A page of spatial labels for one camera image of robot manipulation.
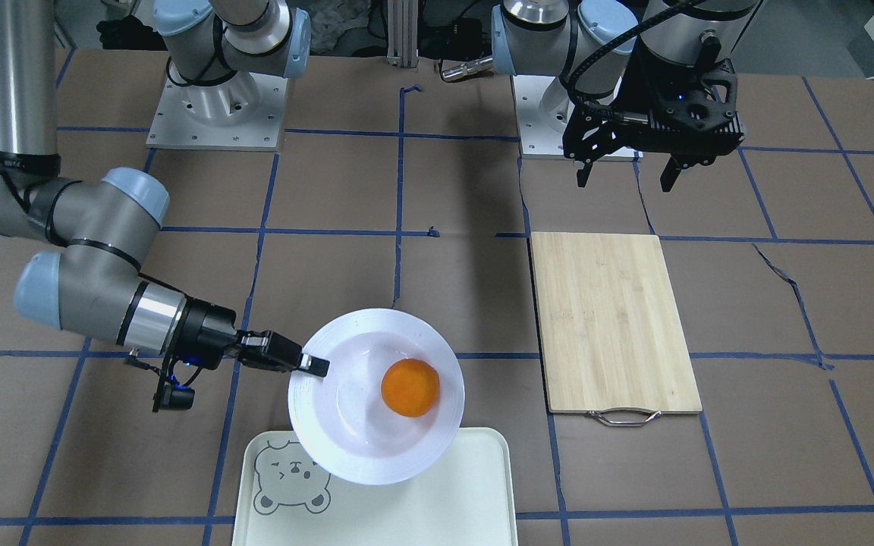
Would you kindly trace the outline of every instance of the plate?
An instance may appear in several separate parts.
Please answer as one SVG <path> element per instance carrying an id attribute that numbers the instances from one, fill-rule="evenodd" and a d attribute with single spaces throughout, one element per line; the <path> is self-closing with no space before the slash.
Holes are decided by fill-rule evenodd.
<path id="1" fill-rule="evenodd" d="M 363 309 L 322 326 L 303 352 L 328 359 L 324 378 L 292 372 L 288 415 L 299 441 L 330 474 L 364 485 L 420 474 L 451 445 L 464 417 L 464 377 L 447 341 L 413 315 Z M 400 359 L 429 363 L 440 397 L 419 418 L 403 417 L 379 395 L 382 376 Z"/>

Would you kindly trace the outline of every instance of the table surface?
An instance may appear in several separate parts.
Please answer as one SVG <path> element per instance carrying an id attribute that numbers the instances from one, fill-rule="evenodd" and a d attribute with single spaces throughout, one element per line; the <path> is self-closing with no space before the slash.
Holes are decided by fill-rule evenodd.
<path id="1" fill-rule="evenodd" d="M 507 77 L 444 84 L 427 61 L 313 58 L 280 155 L 149 151 L 164 60 L 58 52 L 64 175 L 163 182 L 143 270 L 242 325 L 430 322 L 464 425 L 508 440 L 521 543 L 874 544 L 874 83 L 743 75 L 745 146 L 662 193 L 661 155 L 583 190 L 567 162 L 521 162 Z M 532 229 L 660 236 L 701 414 L 545 410 Z M 0 544 L 228 544 L 247 442 L 289 428 L 288 377 L 226 360 L 191 411 L 153 415 L 155 376 L 121 348 L 15 314 L 38 249 L 0 237 Z"/>

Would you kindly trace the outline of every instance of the cartoon bear face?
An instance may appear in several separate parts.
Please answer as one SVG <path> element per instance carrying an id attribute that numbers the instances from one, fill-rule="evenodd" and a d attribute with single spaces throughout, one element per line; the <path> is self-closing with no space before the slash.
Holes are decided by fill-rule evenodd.
<path id="1" fill-rule="evenodd" d="M 259 514 L 267 516 L 278 506 L 304 505 L 313 514 L 329 508 L 329 472 L 313 462 L 301 443 L 287 442 L 278 448 L 266 443 L 256 456 L 254 470 L 259 491 L 253 505 Z"/>

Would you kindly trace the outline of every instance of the white mounting plate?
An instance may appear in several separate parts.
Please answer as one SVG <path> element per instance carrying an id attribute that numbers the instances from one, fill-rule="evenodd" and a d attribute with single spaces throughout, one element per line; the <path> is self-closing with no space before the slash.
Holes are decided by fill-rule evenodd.
<path id="1" fill-rule="evenodd" d="M 521 156 L 537 159 L 565 159 L 562 155 L 561 133 L 548 121 L 538 104 L 545 89 L 555 78 L 552 76 L 513 76 L 514 113 L 517 115 L 517 134 L 521 138 Z M 604 155 L 600 162 L 632 162 L 642 158 L 642 152 L 620 148 Z"/>
<path id="2" fill-rule="evenodd" d="M 261 104 L 245 122 L 229 127 L 201 124 L 185 111 L 184 88 L 170 80 L 164 84 L 157 113 L 146 135 L 149 148 L 233 149 L 246 152 L 277 152 L 284 134 L 285 97 L 288 80 L 284 77 L 252 74 L 258 83 Z"/>

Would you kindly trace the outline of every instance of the white tray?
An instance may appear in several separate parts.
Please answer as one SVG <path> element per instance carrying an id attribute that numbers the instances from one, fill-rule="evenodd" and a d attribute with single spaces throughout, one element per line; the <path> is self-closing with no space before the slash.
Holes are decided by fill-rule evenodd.
<path id="1" fill-rule="evenodd" d="M 232 545 L 263 544 L 517 546 L 508 444 L 462 428 L 423 473 L 361 486 L 320 469 L 294 432 L 263 432 L 245 450 Z"/>

